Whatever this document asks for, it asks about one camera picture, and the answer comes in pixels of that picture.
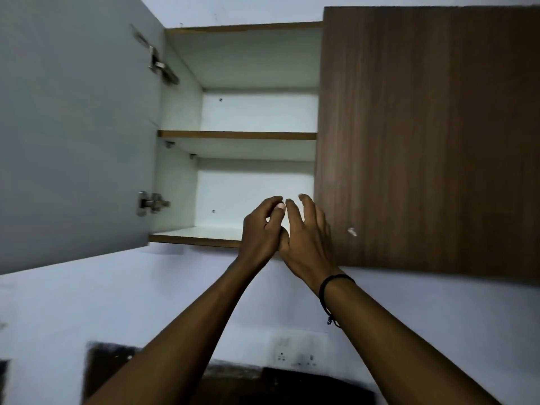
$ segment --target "metal hinge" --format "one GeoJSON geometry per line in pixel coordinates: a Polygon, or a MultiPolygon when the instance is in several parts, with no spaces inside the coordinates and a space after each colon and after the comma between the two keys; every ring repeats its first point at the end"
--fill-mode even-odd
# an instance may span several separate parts
{"type": "Polygon", "coordinates": [[[180,83],[180,79],[172,71],[171,67],[159,59],[159,52],[156,47],[150,44],[134,26],[131,26],[131,30],[136,40],[150,51],[150,65],[148,67],[153,72],[157,72],[158,70],[161,71],[161,77],[167,84],[178,85],[180,83]]]}
{"type": "Polygon", "coordinates": [[[162,207],[171,207],[171,202],[163,200],[159,193],[152,193],[149,196],[147,192],[140,191],[137,198],[137,215],[146,216],[146,210],[150,209],[150,213],[159,213],[162,207]]]}

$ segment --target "electrical outlet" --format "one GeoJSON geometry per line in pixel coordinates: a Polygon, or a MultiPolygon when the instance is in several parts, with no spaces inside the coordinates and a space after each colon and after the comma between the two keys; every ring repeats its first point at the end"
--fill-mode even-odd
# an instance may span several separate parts
{"type": "Polygon", "coordinates": [[[324,373],[328,368],[328,334],[283,330],[273,340],[271,366],[324,373]]]}

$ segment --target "left hand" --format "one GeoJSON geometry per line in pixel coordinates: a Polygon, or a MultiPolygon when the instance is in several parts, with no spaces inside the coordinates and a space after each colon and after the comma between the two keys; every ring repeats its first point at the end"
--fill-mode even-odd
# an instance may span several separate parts
{"type": "Polygon", "coordinates": [[[282,200],[281,196],[269,197],[244,219],[237,262],[252,269],[255,274],[278,250],[281,221],[285,216],[282,200]]]}

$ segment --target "black wristband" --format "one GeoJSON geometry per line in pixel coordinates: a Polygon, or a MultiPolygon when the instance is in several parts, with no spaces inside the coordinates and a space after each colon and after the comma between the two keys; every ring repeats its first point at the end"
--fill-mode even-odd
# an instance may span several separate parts
{"type": "Polygon", "coordinates": [[[333,321],[336,327],[341,328],[340,325],[336,322],[336,319],[334,318],[332,313],[330,311],[328,311],[328,308],[326,308],[326,303],[325,303],[325,288],[326,288],[326,285],[329,282],[331,282],[333,279],[349,279],[355,284],[356,284],[356,281],[354,281],[352,278],[350,278],[347,274],[336,274],[336,275],[331,275],[330,277],[326,278],[322,282],[321,287],[319,288],[319,300],[321,301],[322,308],[324,308],[325,312],[328,314],[328,322],[327,322],[327,324],[330,325],[330,324],[332,324],[332,321],[333,321]]]}

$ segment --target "cabinet door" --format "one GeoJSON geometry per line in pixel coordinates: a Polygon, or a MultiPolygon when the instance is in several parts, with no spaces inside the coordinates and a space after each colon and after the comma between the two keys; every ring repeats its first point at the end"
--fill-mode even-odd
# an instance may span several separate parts
{"type": "Polygon", "coordinates": [[[540,8],[328,8],[316,201],[343,265],[540,276],[540,8]]]}
{"type": "Polygon", "coordinates": [[[0,273],[142,246],[163,50],[140,0],[0,0],[0,273]]]}

